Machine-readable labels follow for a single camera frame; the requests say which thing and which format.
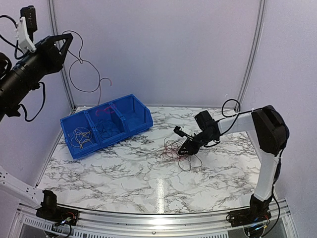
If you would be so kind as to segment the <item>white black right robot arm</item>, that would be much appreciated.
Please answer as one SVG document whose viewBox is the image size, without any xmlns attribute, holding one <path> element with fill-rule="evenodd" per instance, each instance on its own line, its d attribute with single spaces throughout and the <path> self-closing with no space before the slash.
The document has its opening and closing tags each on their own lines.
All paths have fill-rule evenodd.
<svg viewBox="0 0 317 238">
<path fill-rule="evenodd" d="M 275 199 L 273 190 L 280 175 L 282 153 L 290 135 L 280 113 L 268 105 L 215 120 L 205 110 L 195 116 L 195 121 L 201 130 L 198 134 L 191 134 L 181 126 L 174 128 L 174 133 L 186 138 L 178 150 L 179 155 L 196 155 L 201 147 L 210 147 L 212 141 L 218 145 L 224 135 L 256 132 L 261 159 L 257 186 L 251 195 L 250 207 L 229 212 L 227 219 L 232 227 L 255 225 L 270 219 L 269 204 Z"/>
</svg>

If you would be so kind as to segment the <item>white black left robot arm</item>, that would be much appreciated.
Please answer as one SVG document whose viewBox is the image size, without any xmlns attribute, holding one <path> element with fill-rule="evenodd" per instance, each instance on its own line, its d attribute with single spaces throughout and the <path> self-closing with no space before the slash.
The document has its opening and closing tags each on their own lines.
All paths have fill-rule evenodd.
<svg viewBox="0 0 317 238">
<path fill-rule="evenodd" d="M 33 53 L 27 53 L 15 66 L 8 64 L 8 69 L 0 78 L 0 116 L 18 117 L 21 101 L 31 91 L 44 86 L 41 81 L 46 75 L 60 72 L 63 68 L 67 51 L 73 40 L 70 33 L 48 36 L 39 41 Z M 78 211 L 57 205 L 57 196 L 51 190 L 42 190 L 29 186 L 0 170 L 1 190 L 17 197 L 24 204 L 36 209 L 39 218 L 56 223 L 58 226 L 76 225 Z"/>
</svg>

